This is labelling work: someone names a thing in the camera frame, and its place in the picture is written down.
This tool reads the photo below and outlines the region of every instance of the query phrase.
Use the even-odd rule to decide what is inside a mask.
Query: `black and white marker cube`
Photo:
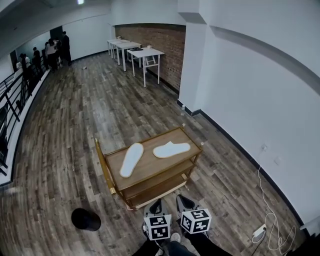
[[[171,215],[145,217],[144,226],[150,240],[170,238]]]
[[[180,225],[190,234],[208,231],[211,223],[208,209],[198,209],[182,212]]]

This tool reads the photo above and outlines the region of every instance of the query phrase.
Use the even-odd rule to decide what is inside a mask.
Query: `black trash can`
[[[101,219],[97,214],[82,208],[72,212],[71,220],[73,225],[80,230],[97,231],[101,226]]]

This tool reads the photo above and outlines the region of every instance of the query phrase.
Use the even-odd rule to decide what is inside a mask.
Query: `black cable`
[[[255,252],[257,251],[257,249],[258,249],[259,246],[261,245],[261,243],[265,240],[266,236],[267,236],[267,231],[264,230],[263,238],[262,238],[261,242],[258,244],[258,246],[255,248],[255,250],[254,250],[254,252],[251,254],[251,256],[253,256],[253,255],[255,254]]]

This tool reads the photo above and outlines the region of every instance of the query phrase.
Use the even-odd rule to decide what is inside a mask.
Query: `floor plank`
[[[143,209],[127,211],[117,195],[111,196],[94,138],[108,153],[182,123],[197,143],[204,142],[204,152],[187,188],[164,198],[173,220],[177,194],[191,196],[210,210],[209,235],[216,245],[233,255],[254,251],[252,233],[268,213],[257,170],[201,115],[181,115],[177,95],[165,85],[147,74],[143,88],[142,70],[135,73],[133,77],[130,63],[124,72],[102,53],[49,74],[21,134],[13,183],[0,188],[4,255],[132,255],[145,241]],[[299,225],[270,184],[265,179],[262,184],[286,237],[292,225]],[[79,207],[101,217],[98,231],[73,226],[71,213]],[[297,230],[293,246],[304,239]],[[186,239],[182,243],[195,250]],[[277,247],[276,232],[271,246]],[[278,254],[268,250],[267,240],[256,253]]]

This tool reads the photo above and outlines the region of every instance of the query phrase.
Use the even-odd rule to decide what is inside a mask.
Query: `dark hair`
[[[51,38],[49,39],[49,44],[50,44],[50,46],[54,46],[55,45],[54,41]]]

